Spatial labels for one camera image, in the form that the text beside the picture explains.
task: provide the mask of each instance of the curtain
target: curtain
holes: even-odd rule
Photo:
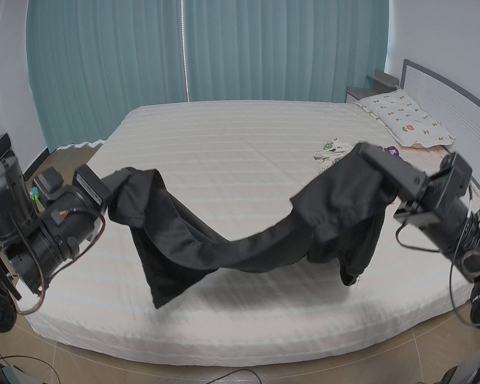
[[[51,151],[107,139],[139,106],[187,101],[179,1],[30,1],[26,48]]]
[[[190,101],[344,102],[383,70],[388,0],[183,0]]]

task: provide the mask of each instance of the white wall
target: white wall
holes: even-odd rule
[[[479,47],[479,0],[390,0],[385,71],[399,80],[409,59],[480,97]]]
[[[28,82],[27,6],[28,0],[0,0],[0,133],[9,134],[24,172],[47,147]]]

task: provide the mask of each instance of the pillow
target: pillow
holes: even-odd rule
[[[430,148],[452,144],[455,139],[439,121],[422,111],[403,89],[366,97],[355,104],[382,122],[403,146]]]

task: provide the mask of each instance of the white bed sheet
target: white bed sheet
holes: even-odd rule
[[[318,174],[329,139],[395,145],[354,104],[221,101],[140,107],[88,163],[99,176],[126,166],[160,170],[168,190],[224,237],[264,230]],[[400,149],[429,173],[441,154]],[[338,263],[306,260],[265,274],[221,269],[156,310],[127,227],[107,220],[98,244],[51,283],[33,329],[64,344],[173,365],[252,366],[317,359],[378,343],[451,309],[449,262],[402,249],[396,205],[361,281],[345,287]],[[402,238],[432,246],[418,230]],[[470,285],[455,270],[458,304]],[[20,287],[22,308],[36,300]]]

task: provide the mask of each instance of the black baseboard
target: black baseboard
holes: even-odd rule
[[[49,155],[50,152],[48,151],[48,148],[45,148],[45,150],[34,160],[32,165],[29,166],[28,169],[25,171],[24,177],[26,180],[33,176],[38,167],[42,165],[42,163],[47,159]]]

